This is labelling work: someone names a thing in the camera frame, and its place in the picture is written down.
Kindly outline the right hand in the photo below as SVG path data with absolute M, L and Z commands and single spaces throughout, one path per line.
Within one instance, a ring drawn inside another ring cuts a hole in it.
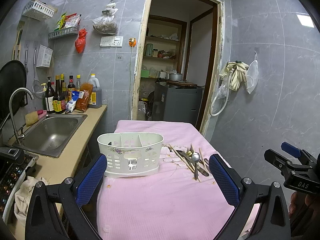
M 319 215 L 319 194 L 309 195 L 297 191 L 291 194 L 289 218 L 297 215 L 303 206 L 313 210 L 313 218 Z

